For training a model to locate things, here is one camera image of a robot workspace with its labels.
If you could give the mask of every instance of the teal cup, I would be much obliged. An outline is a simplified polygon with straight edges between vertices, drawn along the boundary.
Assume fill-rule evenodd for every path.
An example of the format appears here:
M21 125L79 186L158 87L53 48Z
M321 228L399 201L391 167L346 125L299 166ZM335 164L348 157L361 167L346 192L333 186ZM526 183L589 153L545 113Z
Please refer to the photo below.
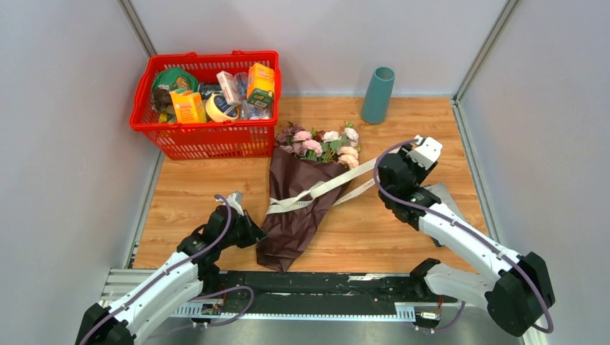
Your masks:
M377 68L366 89L360 110L362 120L369 124L380 124L386 119L393 87L394 71L387 67Z

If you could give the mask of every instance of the gray wall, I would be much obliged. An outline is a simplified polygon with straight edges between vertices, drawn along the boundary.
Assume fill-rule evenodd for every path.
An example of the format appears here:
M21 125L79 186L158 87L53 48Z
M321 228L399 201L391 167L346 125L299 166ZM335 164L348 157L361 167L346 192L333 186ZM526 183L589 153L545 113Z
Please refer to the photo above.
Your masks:
M286 94L454 93L504 0L132 0L159 53L277 50Z
M607 343L609 17L522 1L463 103L502 242L549 266L552 345Z
M0 344L73 344L158 152L128 124L147 58L115 1L2 5Z

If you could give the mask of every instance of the red plastic basket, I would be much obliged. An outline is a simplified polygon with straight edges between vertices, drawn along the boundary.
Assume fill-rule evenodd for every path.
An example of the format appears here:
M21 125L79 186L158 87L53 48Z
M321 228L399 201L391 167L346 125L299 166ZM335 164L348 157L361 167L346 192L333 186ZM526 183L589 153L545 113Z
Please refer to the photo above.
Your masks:
M247 72L254 63L262 63L276 72L273 114L269 120L238 120L204 124L160 124L159 113L150 106L150 89L159 72L180 67L199 82L217 82L216 74ZM135 94L135 106L129 125L142 132L172 160L197 160L221 157L268 157L274 146L278 123L282 77L279 55L275 51L243 52L225 55L156 55L148 61Z

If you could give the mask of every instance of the yellow box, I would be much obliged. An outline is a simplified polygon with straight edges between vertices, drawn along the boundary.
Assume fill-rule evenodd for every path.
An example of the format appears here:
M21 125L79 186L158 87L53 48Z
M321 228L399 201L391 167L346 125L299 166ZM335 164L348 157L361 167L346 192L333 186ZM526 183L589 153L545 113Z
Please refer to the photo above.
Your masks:
M206 122L206 111L201 94L192 90L179 88L170 92L176 120L181 124L198 124Z
M260 63L255 63L248 71L247 100L249 104L267 109L276 94L276 73Z

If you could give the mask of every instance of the pink flower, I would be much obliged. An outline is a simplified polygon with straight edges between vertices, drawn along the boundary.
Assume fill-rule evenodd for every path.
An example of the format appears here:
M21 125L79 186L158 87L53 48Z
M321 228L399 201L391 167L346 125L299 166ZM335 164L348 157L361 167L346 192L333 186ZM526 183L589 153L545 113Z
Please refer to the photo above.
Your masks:
M345 127L345 130L343 133L345 133L345 135L347 135L348 139L358 142L358 138L360 137L360 135L358 135L358 132L355 129Z
M295 124L294 127L292 127L292 133L291 134L295 134L298 133L300 131L304 131L305 128L303 128L303 126L301 126L300 124Z
M357 167L358 165L360 165L358 160L355 159L354 156L352 156L352 155L340 156L339 163L346 164L348 167L350 167L350 169L353 169L353 168Z
M292 148L292 146L288 146L288 145L280 145L280 148L284 151L286 151L287 153L292 153L294 152L294 149Z
M303 142L303 147L307 148L308 150L313 150L314 152L316 152L316 156L320 157L322 156L322 145L320 145L319 142L315 141L315 140L306 140L305 142Z
M339 132L337 131L326 132L322 137L323 142L333 142L335 140L339 140Z
M280 144L285 144L288 141L288 134L284 133L283 131L278 134L276 136L276 140L280 143Z
M349 147L349 146L340 147L339 150L337 151L337 153L339 155L350 155L350 156L354 157L355 159L358 159L358 151L356 151L356 149L353 147Z
M305 148L300 142L295 142L292 144L292 150L299 156L305 155L307 153L307 148Z
M308 131L300 131L297 132L294 135L294 138L292 138L295 142L304 142L305 140L310 140L311 139L311 133L309 133Z

